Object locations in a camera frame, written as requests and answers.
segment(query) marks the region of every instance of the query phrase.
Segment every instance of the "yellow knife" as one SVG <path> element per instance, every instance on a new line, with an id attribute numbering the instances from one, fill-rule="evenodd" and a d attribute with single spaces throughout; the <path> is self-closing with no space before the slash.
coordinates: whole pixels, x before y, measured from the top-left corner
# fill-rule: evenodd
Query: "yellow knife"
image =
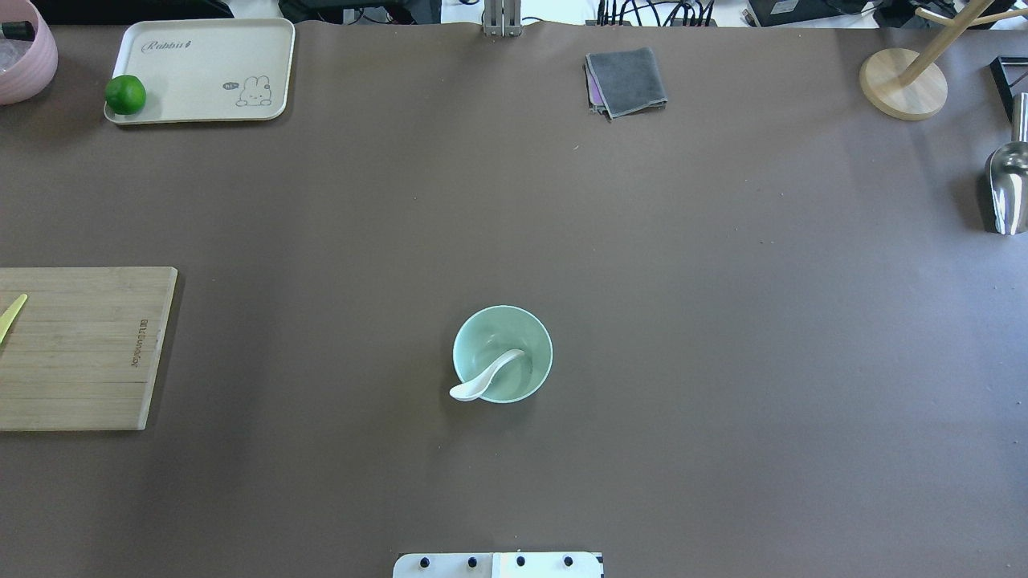
<path id="1" fill-rule="evenodd" d="M 22 294 L 19 298 L 14 299 L 14 303 L 7 308 L 7 311 L 0 315 L 0 344 L 3 342 L 4 336 L 7 335 L 7 330 L 10 329 L 10 324 L 14 323 L 14 318 L 17 317 L 19 312 L 22 311 L 22 305 L 25 301 L 29 299 L 29 296 Z"/>

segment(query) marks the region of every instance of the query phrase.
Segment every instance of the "lime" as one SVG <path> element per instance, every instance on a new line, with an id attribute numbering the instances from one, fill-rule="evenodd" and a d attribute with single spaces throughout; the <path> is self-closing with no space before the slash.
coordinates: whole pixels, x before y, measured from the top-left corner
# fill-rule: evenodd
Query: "lime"
<path id="1" fill-rule="evenodd" d="M 132 74 L 111 78 L 104 88 L 104 99 L 111 110 L 118 114 L 136 114 L 146 105 L 146 88 Z"/>

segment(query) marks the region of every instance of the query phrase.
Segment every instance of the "ceramic spoon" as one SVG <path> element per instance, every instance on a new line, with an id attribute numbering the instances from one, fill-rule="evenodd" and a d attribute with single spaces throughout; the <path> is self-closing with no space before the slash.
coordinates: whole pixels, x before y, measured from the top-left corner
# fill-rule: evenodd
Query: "ceramic spoon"
<path id="1" fill-rule="evenodd" d="M 492 377 L 497 375 L 497 371 L 504 365 L 507 365 L 511 361 L 524 355 L 521 350 L 510 350 L 500 357 L 495 361 L 489 364 L 484 371 L 478 374 L 477 377 L 469 382 L 465 382 L 460 386 L 453 386 L 450 388 L 450 397 L 457 401 L 474 401 L 485 393 L 485 389 L 489 387 L 489 383 L 492 382 Z"/>

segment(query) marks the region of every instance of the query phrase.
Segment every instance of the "pink container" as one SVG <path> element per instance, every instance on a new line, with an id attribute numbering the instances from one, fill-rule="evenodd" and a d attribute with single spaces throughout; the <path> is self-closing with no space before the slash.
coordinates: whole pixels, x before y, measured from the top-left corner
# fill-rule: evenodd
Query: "pink container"
<path id="1" fill-rule="evenodd" d="M 29 0 L 0 0 L 0 22 L 29 21 L 36 39 L 14 66 L 0 73 L 0 105 L 24 101 L 39 94 L 58 70 L 58 46 L 39 10 Z"/>

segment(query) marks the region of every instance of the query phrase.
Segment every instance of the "wooden cutting board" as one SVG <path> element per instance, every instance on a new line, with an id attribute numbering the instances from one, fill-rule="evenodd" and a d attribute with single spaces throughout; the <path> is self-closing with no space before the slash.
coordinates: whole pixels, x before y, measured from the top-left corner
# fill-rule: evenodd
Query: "wooden cutting board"
<path id="1" fill-rule="evenodd" d="M 0 268 L 0 430 L 141 430 L 178 272 Z"/>

